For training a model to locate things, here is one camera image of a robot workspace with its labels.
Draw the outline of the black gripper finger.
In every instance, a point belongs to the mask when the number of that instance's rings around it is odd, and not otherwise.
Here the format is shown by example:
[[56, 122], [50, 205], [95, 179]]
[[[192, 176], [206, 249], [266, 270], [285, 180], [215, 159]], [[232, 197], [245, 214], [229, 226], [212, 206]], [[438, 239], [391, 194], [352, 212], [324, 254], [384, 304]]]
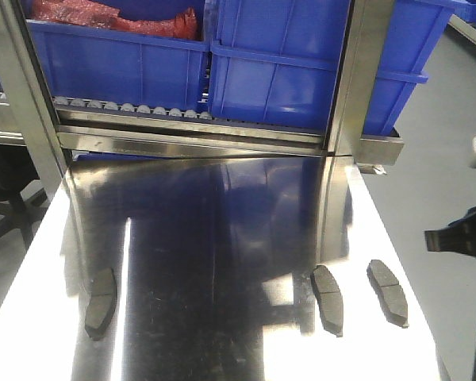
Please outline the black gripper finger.
[[455, 252], [476, 258], [476, 206], [442, 229], [425, 230], [429, 252]]

